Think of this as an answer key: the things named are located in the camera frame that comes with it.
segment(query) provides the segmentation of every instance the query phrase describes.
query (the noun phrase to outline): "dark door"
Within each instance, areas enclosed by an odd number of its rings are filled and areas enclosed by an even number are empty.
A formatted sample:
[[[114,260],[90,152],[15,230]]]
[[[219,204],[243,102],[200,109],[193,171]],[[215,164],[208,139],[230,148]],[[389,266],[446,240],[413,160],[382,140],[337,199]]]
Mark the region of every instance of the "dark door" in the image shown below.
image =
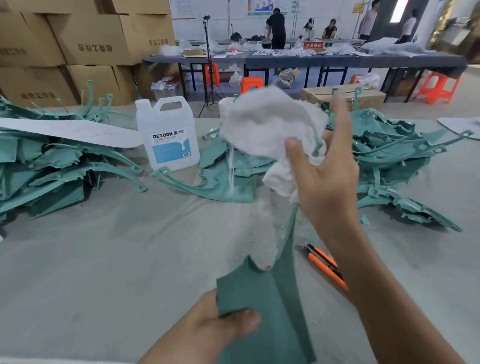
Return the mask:
[[[423,15],[423,11],[427,7],[428,0],[408,0],[400,22],[391,23],[392,14],[395,10],[397,2],[401,3],[402,0],[380,0],[380,9],[375,19],[372,32],[370,33],[370,42],[383,38],[384,36],[398,38],[402,34],[403,24],[411,16],[412,10],[418,10],[418,18],[415,27],[413,28],[412,35],[415,34],[417,26]]]

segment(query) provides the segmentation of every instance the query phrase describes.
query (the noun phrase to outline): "black pants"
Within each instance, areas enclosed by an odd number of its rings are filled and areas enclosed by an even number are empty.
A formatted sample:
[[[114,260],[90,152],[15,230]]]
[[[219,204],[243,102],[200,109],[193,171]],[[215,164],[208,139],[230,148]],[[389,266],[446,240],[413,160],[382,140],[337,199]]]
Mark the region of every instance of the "black pants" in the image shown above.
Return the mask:
[[[283,49],[285,48],[285,41],[287,39],[286,34],[276,36],[275,34],[272,37],[272,49]]]
[[[400,39],[395,42],[395,44],[408,43],[408,42],[410,41],[410,38],[412,38],[411,35],[409,35],[409,36],[401,36]]]

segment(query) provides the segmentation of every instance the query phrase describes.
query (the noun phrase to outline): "orange handle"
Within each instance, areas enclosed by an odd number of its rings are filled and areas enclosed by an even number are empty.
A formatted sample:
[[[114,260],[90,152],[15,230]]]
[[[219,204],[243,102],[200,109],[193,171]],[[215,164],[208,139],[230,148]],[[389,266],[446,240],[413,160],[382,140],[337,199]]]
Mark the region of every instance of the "orange handle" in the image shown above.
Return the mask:
[[[333,259],[330,259],[330,257],[325,254],[324,252],[322,252],[319,248],[315,248],[315,250],[317,251],[318,254],[320,254],[322,256],[323,259],[325,259],[328,263],[330,263],[331,265],[333,265],[335,268],[338,268],[338,266],[336,265],[335,261]]]
[[[328,275],[331,279],[337,282],[344,290],[348,291],[347,285],[344,281],[340,279],[334,272],[332,272],[325,264],[323,264],[316,256],[312,253],[308,253],[308,258],[315,263],[317,267],[319,267],[326,275]]]

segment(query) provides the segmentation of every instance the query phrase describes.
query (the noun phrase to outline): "red plastic stool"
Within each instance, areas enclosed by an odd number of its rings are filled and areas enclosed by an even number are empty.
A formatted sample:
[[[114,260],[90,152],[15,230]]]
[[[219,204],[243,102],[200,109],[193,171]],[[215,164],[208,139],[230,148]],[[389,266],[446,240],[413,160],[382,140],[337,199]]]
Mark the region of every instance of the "red plastic stool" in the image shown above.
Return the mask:
[[[241,80],[240,94],[248,92],[250,87],[263,88],[264,79],[261,77],[243,77]]]
[[[364,74],[354,74],[352,78],[350,78],[350,82],[348,84],[358,84],[357,77],[364,76]]]
[[[220,74],[218,73],[218,64],[212,63],[213,65],[213,82],[220,87]],[[205,65],[205,81],[207,83],[210,82],[210,66],[208,64]]]
[[[435,86],[433,87],[428,87],[428,84],[430,80],[434,77],[438,77],[437,82],[435,83]],[[444,74],[437,73],[437,72],[432,72],[430,76],[425,80],[423,83],[422,87],[418,91],[417,95],[415,98],[417,98],[419,95],[424,95],[427,97],[426,103],[429,105],[434,104],[438,99],[440,98],[446,98],[447,99],[447,104],[452,101],[452,97],[455,93],[456,87],[458,86],[458,83],[460,82],[460,78],[458,78],[455,81],[455,84],[453,85],[451,90],[445,90],[445,85],[448,82],[450,77],[445,76]]]

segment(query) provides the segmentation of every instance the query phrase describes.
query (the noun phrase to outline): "person's left hand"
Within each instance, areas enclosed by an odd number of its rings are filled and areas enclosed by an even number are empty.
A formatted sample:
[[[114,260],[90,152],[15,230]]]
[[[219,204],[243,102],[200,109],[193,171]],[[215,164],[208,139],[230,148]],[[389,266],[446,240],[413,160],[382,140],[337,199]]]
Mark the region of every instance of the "person's left hand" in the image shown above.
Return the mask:
[[[216,290],[209,291],[138,364],[212,364],[230,341],[255,331],[260,321],[253,309],[218,318]]]

